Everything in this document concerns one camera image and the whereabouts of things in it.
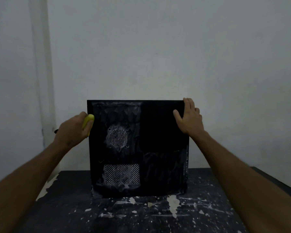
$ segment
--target paint-splattered table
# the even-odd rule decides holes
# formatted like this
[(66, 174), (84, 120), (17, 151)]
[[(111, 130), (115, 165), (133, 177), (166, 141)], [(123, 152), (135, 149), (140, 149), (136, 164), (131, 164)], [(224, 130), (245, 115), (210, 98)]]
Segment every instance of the paint-splattered table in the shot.
[(242, 232), (209, 168), (189, 169), (178, 196), (91, 199), (89, 171), (62, 171), (16, 232)]

